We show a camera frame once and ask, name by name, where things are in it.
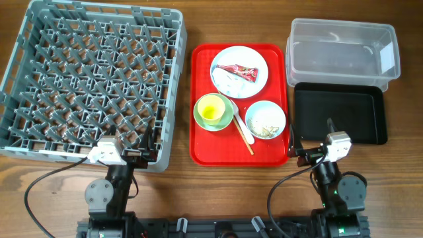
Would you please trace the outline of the rice and food scraps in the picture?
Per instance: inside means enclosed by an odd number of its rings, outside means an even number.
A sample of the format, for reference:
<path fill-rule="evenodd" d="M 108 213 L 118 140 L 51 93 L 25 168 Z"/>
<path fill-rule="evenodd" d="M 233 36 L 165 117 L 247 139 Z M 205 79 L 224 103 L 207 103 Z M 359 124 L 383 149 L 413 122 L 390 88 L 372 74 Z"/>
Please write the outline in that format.
<path fill-rule="evenodd" d="M 278 125 L 272 125 L 270 122 L 261 118 L 249 118 L 248 126 L 252 134 L 258 138 L 273 138 L 279 131 Z"/>

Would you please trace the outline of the light blue bowl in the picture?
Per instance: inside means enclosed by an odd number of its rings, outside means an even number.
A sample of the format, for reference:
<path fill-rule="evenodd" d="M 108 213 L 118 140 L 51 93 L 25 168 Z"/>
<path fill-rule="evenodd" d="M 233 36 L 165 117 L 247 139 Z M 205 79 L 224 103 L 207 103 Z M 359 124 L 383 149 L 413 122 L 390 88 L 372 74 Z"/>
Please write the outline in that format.
<path fill-rule="evenodd" d="M 272 125 L 278 125 L 280 127 L 278 133 L 273 138 L 270 138 L 270 139 L 274 139 L 278 137 L 279 135 L 281 135 L 287 125 L 287 122 L 286 122 L 287 116 L 285 112 L 282 110 L 282 108 L 279 105 L 269 100 L 260 100 L 250 105 L 250 107 L 248 108 L 245 114 L 245 122 L 248 129 L 249 129 L 249 126 L 248 126 L 249 118 L 261 118 L 270 122 Z"/>

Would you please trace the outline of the white plastic fork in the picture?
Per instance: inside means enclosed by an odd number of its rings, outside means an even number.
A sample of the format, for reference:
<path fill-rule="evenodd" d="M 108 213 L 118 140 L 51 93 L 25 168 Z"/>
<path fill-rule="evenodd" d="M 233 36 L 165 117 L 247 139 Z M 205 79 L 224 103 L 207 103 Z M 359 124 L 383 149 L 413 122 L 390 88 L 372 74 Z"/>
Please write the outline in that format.
<path fill-rule="evenodd" d="M 242 133 L 243 133 L 243 135 L 244 135 L 247 143 L 249 145 L 252 145 L 255 142 L 255 140 L 254 140 L 252 134 L 250 133 L 249 129 L 247 128 L 246 124 L 241 119 L 241 117 L 239 115 L 239 108 L 238 108 L 238 106 L 235 104 L 235 102 L 233 100 L 231 100 L 231 103 L 233 105 L 235 119 L 236 119 L 238 125 L 240 126 L 240 129 L 241 129 L 241 131 L 242 131 Z"/>

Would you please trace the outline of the wooden chopstick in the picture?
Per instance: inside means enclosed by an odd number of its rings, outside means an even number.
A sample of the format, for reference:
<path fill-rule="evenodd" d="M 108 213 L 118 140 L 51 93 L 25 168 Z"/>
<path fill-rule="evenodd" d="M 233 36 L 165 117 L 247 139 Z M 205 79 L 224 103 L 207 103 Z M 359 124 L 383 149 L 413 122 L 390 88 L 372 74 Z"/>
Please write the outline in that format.
<path fill-rule="evenodd" d="M 215 129 L 213 129 L 213 131 L 219 131 L 219 130 L 225 129 L 226 127 L 228 127 L 228 125 L 230 125 L 231 122 L 234 122 L 250 154 L 254 155 L 253 150 L 251 149 L 250 145 L 247 143 L 240 129 L 240 126 L 238 125 L 235 119 L 233 105 L 231 101 L 222 93 L 220 92 L 218 93 L 220 94 L 219 98 L 223 101 L 224 107 L 223 107 L 223 114 L 220 117 L 219 122 L 215 125 Z"/>

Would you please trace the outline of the yellow cup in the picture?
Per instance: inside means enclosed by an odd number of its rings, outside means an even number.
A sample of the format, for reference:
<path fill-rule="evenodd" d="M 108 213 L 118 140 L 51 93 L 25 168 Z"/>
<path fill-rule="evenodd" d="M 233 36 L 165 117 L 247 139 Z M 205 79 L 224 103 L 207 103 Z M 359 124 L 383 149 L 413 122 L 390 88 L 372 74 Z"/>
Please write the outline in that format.
<path fill-rule="evenodd" d="M 216 125 L 225 112 L 225 103 L 217 95 L 205 95 L 198 101 L 197 111 L 207 125 Z"/>

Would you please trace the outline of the green bowl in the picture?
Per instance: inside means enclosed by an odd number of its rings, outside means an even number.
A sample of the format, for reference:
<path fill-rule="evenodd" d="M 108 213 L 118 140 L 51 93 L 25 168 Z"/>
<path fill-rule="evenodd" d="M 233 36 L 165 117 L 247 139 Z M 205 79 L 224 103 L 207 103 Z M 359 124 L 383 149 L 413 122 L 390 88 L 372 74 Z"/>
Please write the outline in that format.
<path fill-rule="evenodd" d="M 233 106 L 228 98 L 219 93 L 202 96 L 194 105 L 194 119 L 202 129 L 216 132 L 232 122 Z"/>

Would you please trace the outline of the red snack wrapper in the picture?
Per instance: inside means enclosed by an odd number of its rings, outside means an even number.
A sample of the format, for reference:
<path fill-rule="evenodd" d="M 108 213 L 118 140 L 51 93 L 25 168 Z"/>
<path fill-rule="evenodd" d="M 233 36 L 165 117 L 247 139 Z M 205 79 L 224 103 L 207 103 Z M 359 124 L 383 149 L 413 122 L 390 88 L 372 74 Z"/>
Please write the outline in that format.
<path fill-rule="evenodd" d="M 217 65 L 217 68 L 226 70 L 232 74 L 235 74 L 249 82 L 255 82 L 258 77 L 258 68 L 256 67 L 245 67 L 238 64 L 234 65 Z"/>

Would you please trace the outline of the light blue plate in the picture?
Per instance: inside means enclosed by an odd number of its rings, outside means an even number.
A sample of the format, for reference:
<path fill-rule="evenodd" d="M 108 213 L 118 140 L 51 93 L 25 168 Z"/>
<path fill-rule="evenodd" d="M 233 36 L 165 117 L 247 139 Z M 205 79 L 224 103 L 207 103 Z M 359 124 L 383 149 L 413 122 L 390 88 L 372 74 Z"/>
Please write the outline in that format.
<path fill-rule="evenodd" d="M 256 81 L 249 82 L 242 77 L 237 76 L 245 84 L 242 91 L 242 96 L 235 99 L 246 99 L 258 94 L 265 87 L 267 80 L 269 78 L 269 68 L 268 64 L 264 60 L 261 54 L 256 50 L 246 46 L 231 46 L 222 51 L 220 51 L 216 57 L 211 62 L 210 66 L 210 77 L 213 82 L 212 71 L 217 67 L 217 65 L 234 65 L 238 64 L 245 67 L 256 67 L 258 68 L 258 77 Z"/>

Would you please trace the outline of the white tissue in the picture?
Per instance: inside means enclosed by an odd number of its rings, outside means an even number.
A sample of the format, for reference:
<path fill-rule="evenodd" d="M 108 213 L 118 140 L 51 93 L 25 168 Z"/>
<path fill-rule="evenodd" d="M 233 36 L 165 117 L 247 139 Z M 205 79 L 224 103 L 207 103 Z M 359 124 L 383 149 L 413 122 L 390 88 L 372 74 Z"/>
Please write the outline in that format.
<path fill-rule="evenodd" d="M 242 96 L 245 84 L 237 76 L 233 76 L 231 73 L 218 67 L 212 71 L 211 76 L 217 90 L 221 93 L 234 98 Z"/>

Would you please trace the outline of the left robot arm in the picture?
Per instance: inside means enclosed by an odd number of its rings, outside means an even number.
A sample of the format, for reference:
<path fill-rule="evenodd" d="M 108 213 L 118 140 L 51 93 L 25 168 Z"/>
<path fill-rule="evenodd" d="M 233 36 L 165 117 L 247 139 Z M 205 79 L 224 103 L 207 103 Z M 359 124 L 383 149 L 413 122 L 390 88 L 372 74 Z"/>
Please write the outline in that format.
<path fill-rule="evenodd" d="M 153 129 L 148 126 L 138 143 L 139 155 L 123 155 L 123 145 L 111 126 L 88 154 L 91 162 L 107 166 L 103 179 L 92 181 L 85 190 L 89 221 L 78 223 L 78 237 L 147 237 L 147 230 L 134 212 L 127 212 L 130 186 L 135 184 L 134 170 L 146 169 L 157 160 L 153 148 Z"/>

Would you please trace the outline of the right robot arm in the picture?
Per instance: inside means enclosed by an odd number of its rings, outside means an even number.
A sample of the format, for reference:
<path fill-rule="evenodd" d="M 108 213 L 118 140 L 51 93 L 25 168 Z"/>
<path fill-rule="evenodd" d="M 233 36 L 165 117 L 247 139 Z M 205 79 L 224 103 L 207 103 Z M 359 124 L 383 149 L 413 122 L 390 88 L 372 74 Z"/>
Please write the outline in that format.
<path fill-rule="evenodd" d="M 369 237 L 368 218 L 361 216 L 365 209 L 367 180 L 353 171 L 342 173 L 337 161 L 346 157 L 352 142 L 345 131 L 338 131 L 329 118 L 329 134 L 320 146 L 305 149 L 289 126 L 288 155 L 297 158 L 298 167 L 310 167 L 313 186 L 323 208 L 311 212 L 307 224 L 308 237 Z"/>

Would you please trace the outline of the grey dishwasher rack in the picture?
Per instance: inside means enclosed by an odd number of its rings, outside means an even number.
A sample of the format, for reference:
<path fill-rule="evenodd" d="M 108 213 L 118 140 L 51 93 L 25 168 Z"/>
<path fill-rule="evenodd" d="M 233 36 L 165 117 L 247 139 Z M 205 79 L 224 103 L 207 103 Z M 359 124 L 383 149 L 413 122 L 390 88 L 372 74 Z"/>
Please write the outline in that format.
<path fill-rule="evenodd" d="M 186 51 L 176 9 L 31 1 L 1 81 L 1 154 L 76 162 L 110 127 L 122 155 L 139 155 L 151 128 L 169 165 Z"/>

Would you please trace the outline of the black plastic tray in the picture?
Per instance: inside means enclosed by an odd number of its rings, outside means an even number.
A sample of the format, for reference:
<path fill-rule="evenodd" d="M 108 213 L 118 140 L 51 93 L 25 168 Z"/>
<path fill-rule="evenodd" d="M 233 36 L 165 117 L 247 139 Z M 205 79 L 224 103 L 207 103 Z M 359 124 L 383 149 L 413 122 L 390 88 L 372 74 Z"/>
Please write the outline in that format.
<path fill-rule="evenodd" d="M 294 87 L 295 135 L 323 141 L 328 120 L 352 143 L 387 143 L 383 92 L 374 86 L 298 83 Z"/>

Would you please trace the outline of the red plastic tray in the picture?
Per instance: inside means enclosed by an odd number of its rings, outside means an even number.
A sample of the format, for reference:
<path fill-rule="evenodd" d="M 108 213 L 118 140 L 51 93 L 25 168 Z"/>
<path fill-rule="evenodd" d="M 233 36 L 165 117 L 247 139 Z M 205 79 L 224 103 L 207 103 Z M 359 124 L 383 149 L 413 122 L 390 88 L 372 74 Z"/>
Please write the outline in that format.
<path fill-rule="evenodd" d="M 208 93 L 216 93 L 210 76 L 212 60 L 220 51 L 234 46 L 234 43 L 201 44 L 192 52 L 191 57 L 191 99 L 190 108 Z M 284 113 L 288 113 L 285 55 L 275 44 L 246 44 L 256 50 L 266 61 L 269 76 L 264 88 L 249 99 L 236 99 L 240 116 L 245 117 L 247 109 L 260 100 L 276 103 Z M 286 163 L 289 143 L 289 130 L 274 139 L 256 139 L 247 149 L 236 125 L 231 122 L 226 128 L 209 132 L 201 128 L 190 117 L 190 155 L 194 162 L 210 167 L 278 167 Z"/>

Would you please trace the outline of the clear plastic bin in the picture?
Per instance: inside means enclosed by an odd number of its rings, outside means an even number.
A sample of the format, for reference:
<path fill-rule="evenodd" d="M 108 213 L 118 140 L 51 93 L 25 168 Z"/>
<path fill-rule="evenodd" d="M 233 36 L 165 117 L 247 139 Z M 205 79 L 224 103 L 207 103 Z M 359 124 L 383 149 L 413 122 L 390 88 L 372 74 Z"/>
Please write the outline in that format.
<path fill-rule="evenodd" d="M 401 76 L 395 29 L 390 24 L 301 19 L 286 43 L 286 79 L 298 83 L 365 85 L 386 91 Z"/>

